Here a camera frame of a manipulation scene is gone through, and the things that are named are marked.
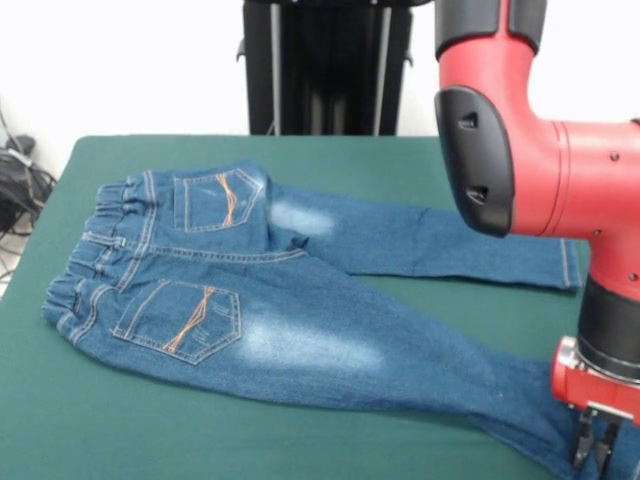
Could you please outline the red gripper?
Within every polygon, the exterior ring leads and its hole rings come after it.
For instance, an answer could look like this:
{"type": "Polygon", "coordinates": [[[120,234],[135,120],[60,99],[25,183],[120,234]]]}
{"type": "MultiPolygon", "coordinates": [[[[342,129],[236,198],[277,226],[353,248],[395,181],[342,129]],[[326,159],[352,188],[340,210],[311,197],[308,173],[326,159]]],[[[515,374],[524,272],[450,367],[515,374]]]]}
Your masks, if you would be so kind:
{"type": "Polygon", "coordinates": [[[638,426],[639,384],[592,368],[579,354],[577,339],[563,336],[552,361],[551,391],[557,400],[584,410],[580,413],[574,434],[572,466],[582,469],[594,448],[598,472],[606,475],[620,423],[609,422],[595,443],[593,422],[596,411],[638,426]]]}

